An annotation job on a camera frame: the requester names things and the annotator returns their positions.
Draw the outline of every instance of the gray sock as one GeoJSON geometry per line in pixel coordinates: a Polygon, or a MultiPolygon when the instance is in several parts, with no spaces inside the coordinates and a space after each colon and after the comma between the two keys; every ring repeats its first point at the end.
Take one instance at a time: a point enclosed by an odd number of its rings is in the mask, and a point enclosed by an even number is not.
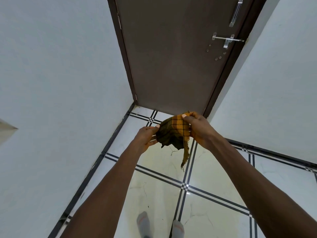
{"type": "Polygon", "coordinates": [[[141,238],[152,238],[150,230],[150,220],[146,211],[143,211],[137,218],[137,225],[141,235],[141,238]]]}
{"type": "Polygon", "coordinates": [[[184,226],[178,220],[173,221],[172,238],[184,238],[184,226]]]}

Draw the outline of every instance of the yellow plaid cloth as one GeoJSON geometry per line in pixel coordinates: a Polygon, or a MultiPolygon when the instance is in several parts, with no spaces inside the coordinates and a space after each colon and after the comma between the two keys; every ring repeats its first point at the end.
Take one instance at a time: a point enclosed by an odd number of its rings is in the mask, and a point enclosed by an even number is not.
{"type": "Polygon", "coordinates": [[[180,150],[184,149],[183,161],[181,168],[186,164],[189,157],[188,141],[190,137],[190,125],[186,123],[182,115],[170,117],[160,124],[160,129],[156,132],[156,140],[162,144],[162,148],[166,145],[174,145],[180,150]]]}

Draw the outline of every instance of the door handle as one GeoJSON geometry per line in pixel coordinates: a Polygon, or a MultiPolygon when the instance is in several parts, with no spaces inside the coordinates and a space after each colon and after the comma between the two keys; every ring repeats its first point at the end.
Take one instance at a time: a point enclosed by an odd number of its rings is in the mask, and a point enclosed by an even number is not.
{"type": "Polygon", "coordinates": [[[236,22],[242,3],[243,3],[243,0],[238,1],[238,4],[236,6],[235,12],[233,13],[229,27],[233,27],[234,23],[236,22]]]}
{"type": "Polygon", "coordinates": [[[226,48],[226,49],[228,48],[229,43],[232,42],[232,41],[241,41],[241,42],[244,42],[243,39],[234,39],[234,37],[235,37],[234,34],[232,34],[231,37],[217,37],[216,35],[217,35],[217,33],[214,32],[214,34],[212,35],[212,40],[215,40],[215,39],[225,40],[225,41],[224,41],[224,48],[226,48]]]}

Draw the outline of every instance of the white wall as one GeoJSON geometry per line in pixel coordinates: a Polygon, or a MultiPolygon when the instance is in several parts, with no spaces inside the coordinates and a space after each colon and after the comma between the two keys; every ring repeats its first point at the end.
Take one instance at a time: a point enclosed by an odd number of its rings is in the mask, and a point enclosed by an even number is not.
{"type": "Polygon", "coordinates": [[[47,237],[132,104],[107,0],[1,0],[0,237],[47,237]]]}
{"type": "Polygon", "coordinates": [[[279,1],[209,118],[224,137],[317,163],[316,6],[279,1]]]}

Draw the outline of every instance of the white tile floor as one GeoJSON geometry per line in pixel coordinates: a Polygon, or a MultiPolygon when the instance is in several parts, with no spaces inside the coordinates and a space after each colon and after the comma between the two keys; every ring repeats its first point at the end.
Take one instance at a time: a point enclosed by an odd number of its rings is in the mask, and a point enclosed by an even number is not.
{"type": "MultiPolygon", "coordinates": [[[[137,131],[169,117],[148,108],[133,109],[67,221],[113,167],[137,131]]],[[[191,157],[184,172],[180,168],[183,150],[177,151],[172,145],[161,149],[156,144],[140,157],[115,237],[139,238],[136,218],[143,211],[149,215],[154,237],[169,237],[174,219],[184,225],[185,237],[264,237],[215,157],[192,139],[189,146],[191,157]]],[[[317,220],[316,174],[274,157],[254,155],[241,148],[239,152],[317,220]]]]}

